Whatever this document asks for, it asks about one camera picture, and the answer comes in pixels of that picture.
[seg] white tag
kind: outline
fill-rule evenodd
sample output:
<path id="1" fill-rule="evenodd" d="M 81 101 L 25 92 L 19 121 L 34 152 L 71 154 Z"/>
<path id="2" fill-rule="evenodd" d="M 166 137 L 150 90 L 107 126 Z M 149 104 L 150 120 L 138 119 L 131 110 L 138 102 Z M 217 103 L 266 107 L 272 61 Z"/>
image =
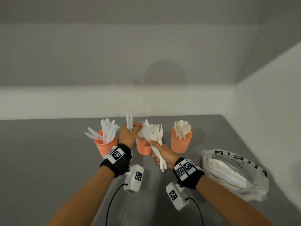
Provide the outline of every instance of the white tag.
<path id="1" fill-rule="evenodd" d="M 177 172 L 177 174 L 179 175 L 181 181 L 184 181 L 188 175 L 186 174 L 184 168 L 181 166 L 180 163 L 178 163 L 175 167 L 174 167 L 175 171 Z"/>
<path id="2" fill-rule="evenodd" d="M 118 146 L 112 147 L 111 150 L 109 150 L 108 153 L 104 155 L 103 159 L 108 158 L 108 156 L 109 156 L 116 148 L 118 148 Z"/>
<path id="3" fill-rule="evenodd" d="M 182 162 L 180 162 L 180 164 L 187 171 L 189 175 L 191 175 L 194 171 L 196 171 L 196 169 L 187 159 L 184 159 Z"/>
<path id="4" fill-rule="evenodd" d="M 115 162 L 118 161 L 118 159 L 120 159 L 123 155 L 125 155 L 125 153 L 123 152 L 123 150 L 121 150 L 120 148 L 118 148 L 117 150 L 115 150 L 111 155 L 108 156 L 108 160 L 114 164 Z"/>
<path id="5" fill-rule="evenodd" d="M 192 160 L 188 159 L 189 162 L 191 162 L 198 170 L 203 171 L 201 167 L 199 167 L 195 162 Z"/>

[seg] black cable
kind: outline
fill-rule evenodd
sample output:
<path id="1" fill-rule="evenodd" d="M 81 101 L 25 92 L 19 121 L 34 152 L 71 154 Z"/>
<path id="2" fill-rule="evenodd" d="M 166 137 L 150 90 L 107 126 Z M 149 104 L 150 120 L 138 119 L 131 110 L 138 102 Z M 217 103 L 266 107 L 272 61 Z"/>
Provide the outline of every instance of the black cable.
<path id="1" fill-rule="evenodd" d="M 193 200 L 193 201 L 194 201 L 194 203 L 197 205 L 197 207 L 198 207 L 198 209 L 199 209 L 199 212 L 200 212 L 200 214 L 201 214 L 201 219 L 202 219 L 202 226 L 204 226 L 203 216 L 202 216 L 200 207 L 198 206 L 198 204 L 197 204 L 197 202 L 196 202 L 195 200 Z"/>
<path id="2" fill-rule="evenodd" d="M 108 207 L 108 211 L 107 211 L 107 217 L 106 217 L 106 226 L 107 226 L 107 223 L 108 223 L 108 214 L 109 214 L 109 209 L 110 209 L 111 203 L 112 203 L 113 198 L 115 197 L 117 191 L 118 191 L 122 186 L 127 186 L 127 184 L 126 184 L 126 183 L 123 183 L 121 186 L 119 186 L 118 189 L 116 190 L 116 192 L 114 193 L 114 195 L 113 195 L 111 201 L 110 201 L 110 204 L 109 204 L 109 207 Z"/>

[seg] black wrist strap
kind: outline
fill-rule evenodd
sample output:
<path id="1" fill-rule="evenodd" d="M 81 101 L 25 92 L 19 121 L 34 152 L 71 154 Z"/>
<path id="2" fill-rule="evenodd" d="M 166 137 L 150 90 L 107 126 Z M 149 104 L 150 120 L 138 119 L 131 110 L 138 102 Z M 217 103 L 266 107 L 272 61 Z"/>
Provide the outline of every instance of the black wrist strap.
<path id="1" fill-rule="evenodd" d="M 173 172 L 181 186 L 194 190 L 199 179 L 204 175 L 201 167 L 185 158 L 179 158 L 176 161 Z"/>
<path id="2" fill-rule="evenodd" d="M 104 156 L 104 160 L 100 164 L 106 166 L 114 172 L 115 178 L 123 175 L 129 167 L 131 161 L 131 149 L 125 144 L 117 144 Z"/>

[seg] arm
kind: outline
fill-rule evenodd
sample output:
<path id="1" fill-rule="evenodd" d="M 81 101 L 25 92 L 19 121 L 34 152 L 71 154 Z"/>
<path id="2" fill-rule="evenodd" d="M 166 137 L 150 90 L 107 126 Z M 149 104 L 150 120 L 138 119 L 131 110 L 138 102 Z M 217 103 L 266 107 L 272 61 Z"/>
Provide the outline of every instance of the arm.
<path id="1" fill-rule="evenodd" d="M 138 132 L 142 129 L 142 124 L 133 123 L 133 126 L 136 127 L 133 131 L 129 131 L 126 124 L 119 130 L 119 143 L 129 147 L 129 154 Z M 115 173 L 110 168 L 101 166 L 97 173 L 55 213 L 47 226 L 90 225 L 114 177 Z"/>
<path id="2" fill-rule="evenodd" d="M 165 159 L 168 168 L 173 169 L 179 157 L 174 154 L 165 144 L 161 146 L 159 143 L 152 141 L 163 159 Z M 150 155 L 154 158 L 157 165 L 160 165 L 160 159 L 157 158 L 153 151 Z M 201 195 L 213 206 L 216 212 L 232 226 L 273 226 L 273 224 L 260 212 L 258 212 L 248 202 L 227 190 L 223 186 L 212 181 L 205 175 L 201 176 L 197 185 Z"/>

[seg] orange cup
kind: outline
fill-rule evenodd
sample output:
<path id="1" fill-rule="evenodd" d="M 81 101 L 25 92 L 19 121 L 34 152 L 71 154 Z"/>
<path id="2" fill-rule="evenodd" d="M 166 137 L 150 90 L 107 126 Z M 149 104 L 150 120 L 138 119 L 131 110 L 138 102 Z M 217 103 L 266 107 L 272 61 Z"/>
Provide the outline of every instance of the orange cup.
<path id="1" fill-rule="evenodd" d="M 146 140 L 137 141 L 137 139 L 136 139 L 137 150 L 143 156 L 147 156 L 151 153 L 151 146 L 148 146 L 148 147 L 144 146 L 144 144 L 146 142 L 147 142 Z"/>
<path id="2" fill-rule="evenodd" d="M 98 131 L 97 132 L 98 134 L 102 135 L 102 130 Z M 105 156 L 105 154 L 108 153 L 108 151 L 111 150 L 112 147 L 116 146 L 117 145 L 117 137 L 115 135 L 115 138 L 109 142 L 109 143 L 106 143 L 106 144 L 103 144 L 101 140 L 94 140 L 101 156 Z"/>
<path id="3" fill-rule="evenodd" d="M 192 131 L 190 131 L 188 134 L 186 134 L 185 136 L 185 140 L 181 140 L 179 138 L 176 137 L 175 135 L 175 129 L 172 128 L 172 134 L 171 134 L 171 143 L 170 143 L 170 147 L 171 149 L 176 152 L 176 153 L 184 153 L 186 152 L 189 142 L 191 140 L 192 137 Z"/>

